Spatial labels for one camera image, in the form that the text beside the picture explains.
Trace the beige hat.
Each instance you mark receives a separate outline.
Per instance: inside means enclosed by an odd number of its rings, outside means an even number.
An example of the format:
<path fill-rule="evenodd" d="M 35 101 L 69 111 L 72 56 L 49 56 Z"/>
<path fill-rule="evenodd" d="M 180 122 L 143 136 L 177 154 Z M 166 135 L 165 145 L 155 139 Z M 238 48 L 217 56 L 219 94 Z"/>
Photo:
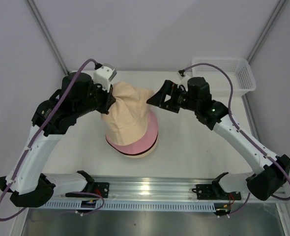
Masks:
<path fill-rule="evenodd" d="M 151 89 L 134 87 L 126 82 L 113 86 L 116 99 L 109 113 L 102 115 L 106 138 L 118 146 L 127 146 L 140 140 L 147 131 L 149 105 L 146 101 L 154 95 Z"/>

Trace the black bucket hat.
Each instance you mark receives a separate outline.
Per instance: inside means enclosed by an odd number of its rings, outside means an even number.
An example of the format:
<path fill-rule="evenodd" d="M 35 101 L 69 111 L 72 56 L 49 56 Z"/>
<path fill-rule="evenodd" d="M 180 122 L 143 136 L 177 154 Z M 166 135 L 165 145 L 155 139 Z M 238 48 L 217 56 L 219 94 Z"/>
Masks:
<path fill-rule="evenodd" d="M 155 135 L 151 133 L 145 133 L 139 140 L 129 145 L 116 145 L 105 136 L 107 143 L 120 154 L 129 158 L 141 158 L 150 154 L 158 143 L 159 133 Z"/>

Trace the cream bucket hat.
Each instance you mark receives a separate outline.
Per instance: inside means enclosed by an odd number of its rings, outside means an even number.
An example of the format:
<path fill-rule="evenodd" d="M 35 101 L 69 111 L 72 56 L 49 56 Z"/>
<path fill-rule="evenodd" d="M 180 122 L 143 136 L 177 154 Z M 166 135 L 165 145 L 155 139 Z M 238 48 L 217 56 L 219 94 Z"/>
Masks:
<path fill-rule="evenodd" d="M 141 146 L 141 143 L 133 144 L 129 149 L 122 151 L 121 153 L 129 158 L 143 158 L 150 155 L 157 147 L 158 140 L 156 140 L 151 146 L 144 147 Z"/>

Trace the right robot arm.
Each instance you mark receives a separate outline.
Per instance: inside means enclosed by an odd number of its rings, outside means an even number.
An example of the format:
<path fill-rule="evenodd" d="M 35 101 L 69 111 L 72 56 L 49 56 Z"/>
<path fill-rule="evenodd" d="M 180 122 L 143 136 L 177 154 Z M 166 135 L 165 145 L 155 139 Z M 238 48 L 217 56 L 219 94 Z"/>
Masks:
<path fill-rule="evenodd" d="M 147 100 L 147 104 L 178 113 L 180 109 L 195 113 L 198 121 L 225 139 L 248 163 L 251 172 L 220 174 L 212 181 L 212 194 L 222 199 L 231 192 L 251 193 L 261 201 L 274 196 L 287 182 L 290 158 L 278 156 L 232 122 L 228 108 L 212 99 L 209 84 L 203 77 L 193 77 L 187 87 L 166 80 Z"/>

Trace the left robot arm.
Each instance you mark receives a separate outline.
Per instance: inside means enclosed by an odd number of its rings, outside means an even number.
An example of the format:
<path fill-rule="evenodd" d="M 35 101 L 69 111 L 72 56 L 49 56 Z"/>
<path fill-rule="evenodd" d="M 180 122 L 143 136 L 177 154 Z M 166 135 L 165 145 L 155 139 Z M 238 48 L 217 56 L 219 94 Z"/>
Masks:
<path fill-rule="evenodd" d="M 26 147 L 16 167 L 0 177 L 0 190 L 10 193 L 16 207 L 37 208 L 53 196 L 88 197 L 95 180 L 85 171 L 74 174 L 44 174 L 53 149 L 77 119 L 93 111 L 108 114 L 115 99 L 111 81 L 116 72 L 95 71 L 91 76 L 73 72 L 62 79 L 61 88 L 40 103 L 31 119 Z"/>

